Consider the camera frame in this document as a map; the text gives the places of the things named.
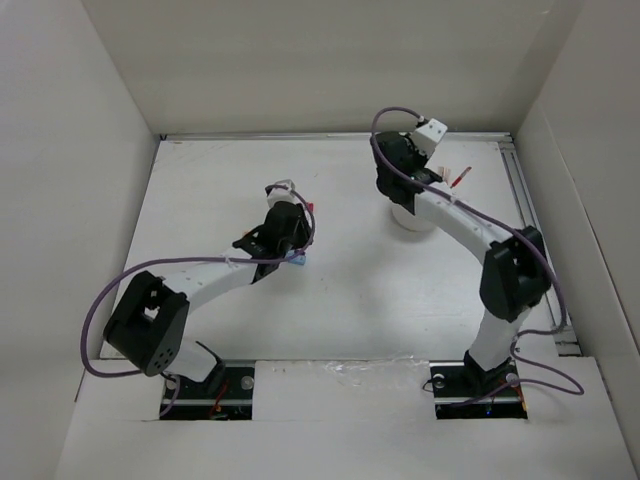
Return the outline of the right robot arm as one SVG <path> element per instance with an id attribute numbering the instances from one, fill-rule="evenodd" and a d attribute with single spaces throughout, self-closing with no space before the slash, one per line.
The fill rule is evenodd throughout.
<path id="1" fill-rule="evenodd" d="M 532 226 L 504 230 L 463 208 L 407 134 L 374 134 L 370 144 L 376 186 L 391 201 L 396 222 L 415 232 L 442 230 L 482 266 L 479 295 L 485 311 L 464 355 L 462 381 L 471 392 L 486 393 L 506 373 L 512 341 L 551 287 L 540 264 L 546 258 L 542 235 Z"/>

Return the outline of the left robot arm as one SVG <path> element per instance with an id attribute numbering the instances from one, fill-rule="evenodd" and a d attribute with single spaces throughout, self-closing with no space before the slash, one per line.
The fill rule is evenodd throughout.
<path id="1" fill-rule="evenodd" d="M 312 238 L 306 205 L 278 200 L 262 224 L 232 243 L 225 254 L 160 277 L 144 270 L 129 282 L 103 330 L 107 344 L 142 374 L 171 375 L 201 396 L 222 387 L 224 361 L 199 341 L 184 338 L 188 317 L 234 289 L 275 272 Z"/>

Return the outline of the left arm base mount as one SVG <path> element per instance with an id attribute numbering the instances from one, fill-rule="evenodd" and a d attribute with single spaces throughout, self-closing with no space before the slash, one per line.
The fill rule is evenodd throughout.
<path id="1" fill-rule="evenodd" d="M 163 375 L 161 420 L 249 421 L 253 414 L 254 361 L 227 362 L 201 342 L 181 348 L 172 371 Z"/>

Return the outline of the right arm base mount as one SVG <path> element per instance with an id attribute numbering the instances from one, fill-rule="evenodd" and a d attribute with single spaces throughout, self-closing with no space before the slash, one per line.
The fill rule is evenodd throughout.
<path id="1" fill-rule="evenodd" d="M 524 396 L 519 386 L 509 386 L 517 377 L 513 361 L 494 373 L 473 372 L 462 361 L 430 364 L 422 389 L 433 395 L 438 420 L 527 419 Z"/>

